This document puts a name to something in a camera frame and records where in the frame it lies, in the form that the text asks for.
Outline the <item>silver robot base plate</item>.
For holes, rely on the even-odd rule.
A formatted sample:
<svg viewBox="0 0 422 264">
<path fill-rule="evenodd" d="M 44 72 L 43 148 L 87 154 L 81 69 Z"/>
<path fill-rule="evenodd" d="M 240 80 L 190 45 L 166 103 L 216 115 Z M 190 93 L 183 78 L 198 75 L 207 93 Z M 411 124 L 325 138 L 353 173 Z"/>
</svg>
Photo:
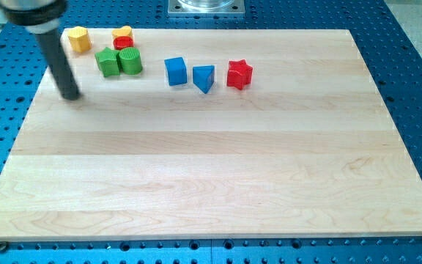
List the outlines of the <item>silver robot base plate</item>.
<svg viewBox="0 0 422 264">
<path fill-rule="evenodd" d="M 168 0 L 169 17 L 243 17 L 244 0 Z"/>
</svg>

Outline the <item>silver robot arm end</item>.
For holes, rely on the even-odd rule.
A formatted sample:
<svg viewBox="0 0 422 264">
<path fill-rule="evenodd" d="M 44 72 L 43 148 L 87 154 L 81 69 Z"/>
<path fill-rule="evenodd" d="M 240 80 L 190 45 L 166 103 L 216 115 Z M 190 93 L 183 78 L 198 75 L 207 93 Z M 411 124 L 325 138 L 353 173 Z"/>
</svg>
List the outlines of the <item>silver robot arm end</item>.
<svg viewBox="0 0 422 264">
<path fill-rule="evenodd" d="M 25 26 L 32 34 L 57 29 L 67 10 L 67 0 L 0 0 L 0 11 L 15 25 Z"/>
</svg>

